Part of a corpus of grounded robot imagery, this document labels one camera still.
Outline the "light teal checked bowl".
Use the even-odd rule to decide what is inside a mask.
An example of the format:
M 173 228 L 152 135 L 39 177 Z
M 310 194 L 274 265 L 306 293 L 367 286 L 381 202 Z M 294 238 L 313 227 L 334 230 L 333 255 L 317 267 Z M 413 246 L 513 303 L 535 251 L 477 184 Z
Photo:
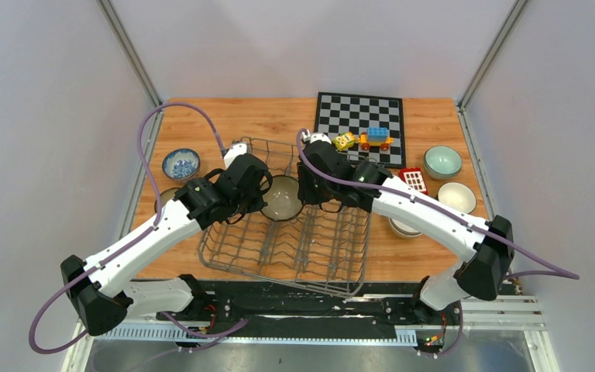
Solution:
M 457 176 L 463 167 L 463 159 L 457 151 L 448 146 L 433 146 L 424 154 L 426 173 L 436 179 L 445 180 Z

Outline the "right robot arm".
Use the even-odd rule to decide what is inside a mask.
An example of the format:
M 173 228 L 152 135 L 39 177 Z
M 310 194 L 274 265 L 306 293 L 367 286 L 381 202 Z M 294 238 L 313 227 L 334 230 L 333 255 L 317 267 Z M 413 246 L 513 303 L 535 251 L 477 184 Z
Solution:
M 509 221 L 501 217 L 487 221 L 459 212 L 415 191 L 375 163 L 351 164 L 323 135 L 300 133 L 296 142 L 305 204 L 335 199 L 345 207 L 386 216 L 415 228 L 457 256 L 457 263 L 448 270 L 422 280 L 411 303 L 416 320 L 431 323 L 444 308 L 464 298 L 497 298 L 514 257 Z

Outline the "dark patterned bowl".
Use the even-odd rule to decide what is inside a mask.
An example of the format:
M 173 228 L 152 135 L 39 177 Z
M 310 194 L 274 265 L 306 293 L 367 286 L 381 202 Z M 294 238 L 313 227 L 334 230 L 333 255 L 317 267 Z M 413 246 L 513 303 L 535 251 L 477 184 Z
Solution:
M 166 203 L 174 198 L 178 190 L 179 188 L 168 188 L 167 190 L 162 191 L 160 193 L 160 199 L 154 200 L 153 211 L 158 212 L 159 210 L 162 210 Z

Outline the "dark blue bowl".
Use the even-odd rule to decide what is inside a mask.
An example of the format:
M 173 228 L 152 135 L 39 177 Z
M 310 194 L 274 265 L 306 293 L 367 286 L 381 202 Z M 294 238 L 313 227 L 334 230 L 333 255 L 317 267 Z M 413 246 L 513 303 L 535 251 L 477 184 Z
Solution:
M 272 185 L 267 187 L 267 182 L 262 189 L 268 189 L 263 195 L 266 205 L 260 212 L 268 219 L 275 222 L 285 222 L 297 217 L 303 204 L 298 198 L 299 182 L 296 178 L 287 175 L 275 175 Z

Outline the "white blue floral bowl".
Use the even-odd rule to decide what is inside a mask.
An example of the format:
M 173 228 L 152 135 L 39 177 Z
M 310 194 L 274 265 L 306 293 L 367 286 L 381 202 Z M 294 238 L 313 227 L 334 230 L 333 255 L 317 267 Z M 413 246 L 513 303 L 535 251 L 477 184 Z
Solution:
M 161 169 L 166 177 L 186 177 L 198 175 L 201 159 L 197 152 L 189 148 L 179 148 L 169 152 L 163 159 Z

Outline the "beige bowl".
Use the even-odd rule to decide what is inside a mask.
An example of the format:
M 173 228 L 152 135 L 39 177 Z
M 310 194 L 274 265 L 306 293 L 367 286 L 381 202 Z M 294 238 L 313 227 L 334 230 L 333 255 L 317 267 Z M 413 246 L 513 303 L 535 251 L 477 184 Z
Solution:
M 392 231 L 397 235 L 405 239 L 415 238 L 422 234 L 421 231 L 408 226 L 402 222 L 397 221 L 396 219 L 388 219 L 390 224 L 390 228 Z

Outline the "grey wire dish rack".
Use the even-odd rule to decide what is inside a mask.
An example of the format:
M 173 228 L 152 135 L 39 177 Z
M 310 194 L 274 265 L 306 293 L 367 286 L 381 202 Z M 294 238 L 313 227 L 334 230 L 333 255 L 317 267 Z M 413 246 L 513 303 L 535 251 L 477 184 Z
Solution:
M 198 256 L 214 270 L 349 298 L 364 282 L 370 221 L 368 212 L 334 202 L 305 206 L 286 222 L 255 212 L 209 227 Z

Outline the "teal white bowl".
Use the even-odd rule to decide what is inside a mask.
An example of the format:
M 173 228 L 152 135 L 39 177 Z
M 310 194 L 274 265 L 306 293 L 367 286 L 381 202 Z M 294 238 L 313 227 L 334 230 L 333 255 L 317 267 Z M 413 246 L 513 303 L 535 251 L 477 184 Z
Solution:
M 468 186 L 459 182 L 447 182 L 443 184 L 439 188 L 436 198 L 442 204 L 463 213 L 473 212 L 477 203 L 473 191 Z

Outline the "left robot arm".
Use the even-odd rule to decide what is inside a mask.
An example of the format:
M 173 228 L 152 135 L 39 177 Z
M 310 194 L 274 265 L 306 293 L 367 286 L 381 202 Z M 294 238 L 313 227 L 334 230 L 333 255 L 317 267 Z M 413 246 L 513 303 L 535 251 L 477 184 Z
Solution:
M 71 255 L 60 265 L 67 296 L 91 336 L 118 326 L 127 316 L 146 312 L 179 312 L 196 320 L 206 299 L 178 278 L 134 284 L 145 267 L 181 241 L 215 223 L 234 223 L 264 208 L 263 195 L 272 176 L 268 166 L 250 153 L 233 158 L 225 169 L 214 169 L 190 180 L 148 221 L 103 251 L 83 260 Z

